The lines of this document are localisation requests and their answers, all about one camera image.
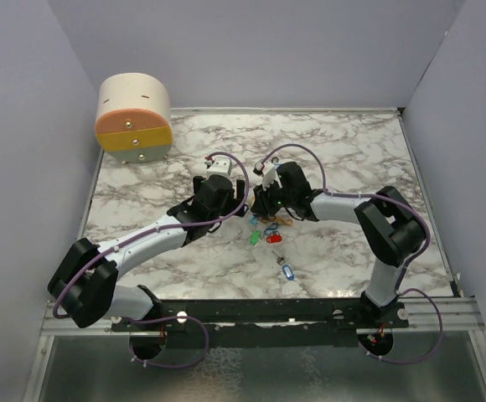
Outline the red key tag with key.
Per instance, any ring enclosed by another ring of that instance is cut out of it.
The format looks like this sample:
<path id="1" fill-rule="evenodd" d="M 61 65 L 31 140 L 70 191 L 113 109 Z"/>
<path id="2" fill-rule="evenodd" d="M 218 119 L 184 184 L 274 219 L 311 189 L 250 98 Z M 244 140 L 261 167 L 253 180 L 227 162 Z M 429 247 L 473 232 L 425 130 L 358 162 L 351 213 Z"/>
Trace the red key tag with key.
<path id="1" fill-rule="evenodd" d="M 272 234 L 266 237 L 266 242 L 268 244 L 280 243 L 282 241 L 282 236 L 280 234 Z"/>

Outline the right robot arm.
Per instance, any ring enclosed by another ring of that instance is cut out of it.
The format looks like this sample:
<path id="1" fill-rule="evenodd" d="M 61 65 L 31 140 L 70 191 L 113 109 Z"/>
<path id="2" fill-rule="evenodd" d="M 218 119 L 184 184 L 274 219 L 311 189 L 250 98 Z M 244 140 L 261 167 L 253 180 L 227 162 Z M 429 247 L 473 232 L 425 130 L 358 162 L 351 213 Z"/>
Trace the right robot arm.
<path id="1" fill-rule="evenodd" d="M 285 162 L 262 175 L 253 188 L 251 212 L 270 218 L 281 209 L 292 210 L 300 220 L 339 221 L 358 224 L 375 256 L 369 285 L 359 310 L 368 327 L 379 327 L 390 317 L 390 305 L 406 268 L 422 254 L 431 240 L 425 220 L 394 187 L 377 193 L 331 193 L 312 188 L 296 162 Z"/>

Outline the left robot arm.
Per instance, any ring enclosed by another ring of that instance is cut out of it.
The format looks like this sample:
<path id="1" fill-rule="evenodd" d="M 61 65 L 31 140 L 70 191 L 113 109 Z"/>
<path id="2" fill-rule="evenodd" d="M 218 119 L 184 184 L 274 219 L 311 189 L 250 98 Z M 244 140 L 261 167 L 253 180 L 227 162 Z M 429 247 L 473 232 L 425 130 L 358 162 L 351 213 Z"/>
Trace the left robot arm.
<path id="1" fill-rule="evenodd" d="M 129 271 L 165 252 L 182 248 L 217 230 L 231 216 L 241 216 L 249 182 L 214 174 L 194 178 L 194 196 L 173 206 L 147 227 L 119 239 L 95 244 L 77 240 L 48 284 L 54 316 L 69 317 L 85 328 L 110 316 L 129 317 L 147 331 L 159 323 L 158 299 L 145 287 L 119 286 Z"/>

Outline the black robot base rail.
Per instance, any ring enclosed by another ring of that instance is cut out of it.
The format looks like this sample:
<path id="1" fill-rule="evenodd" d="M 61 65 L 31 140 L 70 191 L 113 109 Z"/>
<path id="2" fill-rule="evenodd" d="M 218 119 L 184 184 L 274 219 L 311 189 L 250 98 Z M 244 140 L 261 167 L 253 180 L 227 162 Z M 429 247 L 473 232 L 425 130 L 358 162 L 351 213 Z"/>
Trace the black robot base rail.
<path id="1" fill-rule="evenodd" d="M 114 332 L 167 348 L 354 347 L 357 332 L 408 326 L 403 303 L 372 307 L 359 298 L 164 300 L 161 322 L 123 319 Z"/>

